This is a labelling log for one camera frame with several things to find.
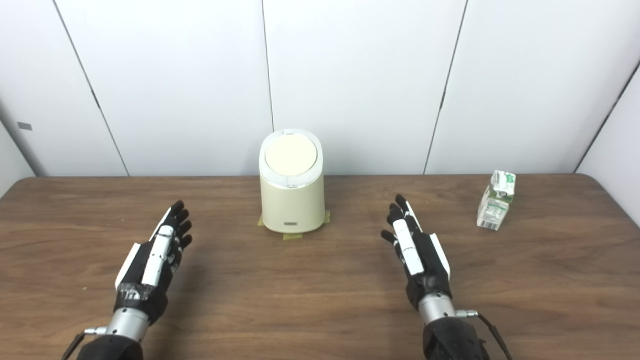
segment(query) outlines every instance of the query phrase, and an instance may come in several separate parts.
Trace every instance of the cream trash can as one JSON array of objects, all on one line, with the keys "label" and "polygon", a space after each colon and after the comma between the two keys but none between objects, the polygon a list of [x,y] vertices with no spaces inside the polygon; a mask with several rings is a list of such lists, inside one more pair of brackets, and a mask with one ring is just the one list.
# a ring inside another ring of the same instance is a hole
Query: cream trash can
[{"label": "cream trash can", "polygon": [[307,233],[324,222],[320,141],[300,129],[267,136],[260,147],[262,222],[278,233]]}]

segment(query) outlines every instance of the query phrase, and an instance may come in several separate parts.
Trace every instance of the white rim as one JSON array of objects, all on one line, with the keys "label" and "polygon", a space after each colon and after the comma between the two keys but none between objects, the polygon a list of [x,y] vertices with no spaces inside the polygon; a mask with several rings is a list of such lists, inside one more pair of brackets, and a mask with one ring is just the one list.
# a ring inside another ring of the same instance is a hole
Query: white rim
[{"label": "white rim", "polygon": [[[269,147],[271,142],[276,138],[282,135],[303,135],[306,136],[311,142],[315,145],[317,150],[317,158],[316,162],[305,172],[302,174],[298,174],[295,176],[286,176],[275,172],[272,168],[267,164],[267,160],[265,158],[266,149]],[[267,136],[266,139],[262,142],[262,146],[260,147],[260,160],[259,160],[259,168],[260,168],[260,176],[262,176],[268,183],[273,186],[279,188],[301,188],[303,186],[309,185],[313,183],[321,174],[323,167],[323,153],[322,146],[320,145],[320,140],[306,130],[301,129],[281,129],[277,130],[274,133]]]}]

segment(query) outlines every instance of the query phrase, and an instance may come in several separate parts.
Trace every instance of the panel seam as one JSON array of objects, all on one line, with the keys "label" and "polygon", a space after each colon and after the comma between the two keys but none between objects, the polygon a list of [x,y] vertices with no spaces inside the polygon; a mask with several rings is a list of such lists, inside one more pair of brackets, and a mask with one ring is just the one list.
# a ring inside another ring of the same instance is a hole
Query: panel seam
[{"label": "panel seam", "polygon": [[107,122],[107,118],[104,116],[104,112],[102,111],[102,107],[100,106],[100,103],[98,102],[98,97],[95,95],[95,92],[93,91],[93,86],[91,85],[91,81],[89,80],[89,77],[86,74],[86,70],[84,69],[84,65],[82,64],[82,60],[80,60],[80,55],[78,55],[78,51],[76,49],[76,45],[74,44],[73,39],[71,39],[71,34],[69,33],[69,29],[67,28],[67,24],[65,23],[65,19],[62,17],[62,13],[60,12],[60,8],[58,8],[58,4],[57,4],[56,0],[51,0],[51,1],[53,2],[53,6],[55,6],[55,8],[56,8],[56,12],[58,13],[58,17],[60,18],[60,22],[62,22],[63,28],[65,28],[65,32],[67,33],[67,37],[69,39],[69,42],[71,43],[71,48],[73,48],[74,54],[76,54],[76,59],[78,60],[78,64],[80,64],[80,69],[82,69],[82,72],[84,74],[84,79],[86,80],[87,85],[89,85],[89,90],[91,91],[91,94],[93,95],[93,99],[95,100],[95,104],[98,107],[98,111],[100,111],[100,115],[102,117],[102,121],[104,121],[104,125],[107,127],[107,131],[109,132],[109,136],[111,137],[111,141],[113,142],[113,146],[115,146],[115,148],[116,148],[116,152],[118,153],[118,157],[120,158],[120,162],[122,162],[122,166],[124,167],[124,171],[127,173],[127,176],[131,176],[130,173],[129,173],[129,169],[127,169],[127,164],[124,162],[124,159],[122,157],[122,153],[120,152],[120,148],[118,147],[118,144],[116,143],[116,140],[113,137],[113,132],[111,131],[111,128],[109,127],[109,122]]},{"label": "panel seam", "polygon": [[631,76],[629,76],[629,78],[627,79],[627,82],[625,83],[625,86],[622,87],[622,91],[618,94],[618,98],[613,102],[613,105],[611,106],[611,109],[609,109],[609,112],[604,117],[604,120],[602,121],[602,124],[600,124],[600,127],[598,128],[598,131],[596,132],[596,134],[593,137],[593,139],[591,139],[591,142],[589,143],[589,146],[587,146],[587,149],[584,151],[584,154],[582,154],[582,157],[580,158],[580,161],[578,161],[578,165],[575,167],[575,170],[573,171],[574,174],[576,174],[578,172],[578,169],[580,168],[580,165],[582,165],[582,162],[584,161],[584,158],[587,157],[587,154],[589,153],[589,150],[591,150],[591,147],[596,142],[596,139],[598,138],[598,135],[600,135],[600,132],[602,131],[602,128],[604,127],[604,124],[606,124],[607,121],[609,120],[609,117],[611,116],[611,113],[613,113],[613,110],[618,105],[618,101],[620,101],[620,99],[622,98],[622,95],[627,90],[627,87],[629,86],[629,83],[631,82],[631,79],[634,78],[636,72],[638,71],[638,67],[640,67],[640,61],[638,61],[638,63],[636,64],[636,67],[631,72]]},{"label": "panel seam", "polygon": [[427,164],[429,163],[429,157],[431,156],[431,149],[433,148],[433,139],[436,136],[436,129],[438,127],[438,121],[440,120],[440,112],[442,112],[442,106],[444,105],[444,98],[447,94],[447,85],[449,84],[449,76],[451,75],[451,69],[453,68],[453,60],[456,57],[456,50],[458,50],[458,41],[460,41],[460,33],[462,32],[462,24],[465,21],[465,15],[467,14],[467,5],[469,1],[465,1],[465,8],[462,10],[462,17],[460,18],[460,26],[458,27],[458,35],[456,36],[456,43],[453,46],[453,53],[451,54],[451,62],[449,62],[449,70],[447,71],[447,79],[444,82],[444,89],[442,90],[442,98],[440,99],[440,107],[438,109],[438,115],[436,115],[436,122],[433,124],[433,132],[431,134],[431,141],[429,142],[429,151],[427,152],[427,158],[424,161],[424,170],[422,175],[427,173]]},{"label": "panel seam", "polygon": [[267,49],[267,20],[264,17],[264,0],[260,0],[262,6],[262,34],[264,34],[264,59],[267,63],[267,84],[269,86],[269,110],[271,112],[271,131],[275,132],[273,121],[273,96],[271,95],[271,71],[269,69],[269,50]]}]

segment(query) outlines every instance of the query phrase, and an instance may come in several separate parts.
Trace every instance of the tabletop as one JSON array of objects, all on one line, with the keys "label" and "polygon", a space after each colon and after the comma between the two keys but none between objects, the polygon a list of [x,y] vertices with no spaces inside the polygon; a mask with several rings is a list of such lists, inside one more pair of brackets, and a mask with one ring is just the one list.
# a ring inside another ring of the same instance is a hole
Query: tabletop
[{"label": "tabletop", "polygon": [[257,225],[258,177],[22,180],[0,199],[0,357],[58,359],[106,325],[131,245],[182,199],[194,242],[145,360],[423,359],[420,316],[380,238],[402,193],[438,234],[456,307],[484,313],[514,359],[637,359],[640,229],[578,174],[518,175],[500,230],[478,228],[489,178],[328,176],[330,223],[287,241]]}]

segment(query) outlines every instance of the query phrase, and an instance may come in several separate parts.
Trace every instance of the robotic arm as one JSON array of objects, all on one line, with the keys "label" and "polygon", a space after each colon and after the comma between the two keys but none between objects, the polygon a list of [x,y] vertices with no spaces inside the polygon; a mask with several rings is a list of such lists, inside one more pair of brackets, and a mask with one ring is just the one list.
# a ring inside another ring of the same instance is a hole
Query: robotic arm
[{"label": "robotic arm", "polygon": [[67,360],[85,335],[97,337],[80,349],[78,360],[142,360],[140,343],[147,329],[166,310],[167,289],[191,243],[189,211],[182,201],[164,214],[151,239],[134,244],[115,282],[116,302],[107,326],[78,334],[62,357]]},{"label": "robotic arm", "polygon": [[461,320],[478,316],[489,326],[498,344],[511,359],[497,329],[473,310],[455,310],[449,276],[451,269],[436,234],[426,234],[409,202],[396,196],[389,207],[387,222],[395,233],[382,230],[382,238],[395,248],[404,264],[406,294],[424,322],[422,347],[427,360],[489,360],[484,341],[472,325]]}]

